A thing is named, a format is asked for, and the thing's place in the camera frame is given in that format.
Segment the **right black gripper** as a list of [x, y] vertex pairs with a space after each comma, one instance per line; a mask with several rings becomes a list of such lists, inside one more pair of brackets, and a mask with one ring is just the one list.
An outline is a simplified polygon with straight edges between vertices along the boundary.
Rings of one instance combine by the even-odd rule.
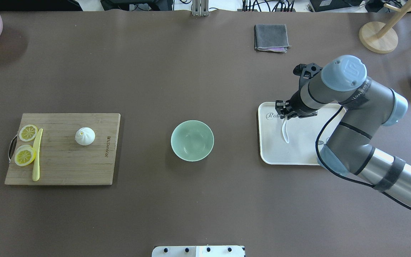
[[288, 101], [275, 101], [275, 110], [280, 119], [291, 119], [296, 117], [303, 119], [318, 115], [317, 109], [313, 109], [304, 103], [302, 90], [308, 91], [308, 83], [321, 70], [322, 67], [315, 63], [298, 64], [295, 66], [293, 74], [299, 77], [299, 89]]

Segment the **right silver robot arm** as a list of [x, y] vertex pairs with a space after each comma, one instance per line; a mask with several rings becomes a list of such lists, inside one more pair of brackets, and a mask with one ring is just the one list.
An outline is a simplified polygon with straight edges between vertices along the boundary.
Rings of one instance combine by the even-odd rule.
[[367, 75], [358, 57], [342, 55], [324, 67], [298, 64], [299, 89], [287, 101], [276, 101], [281, 119], [313, 117], [336, 101], [345, 114], [321, 150], [318, 163], [332, 174], [351, 181], [348, 174], [411, 210], [411, 165], [371, 145], [381, 126], [392, 126], [408, 109], [406, 98]]

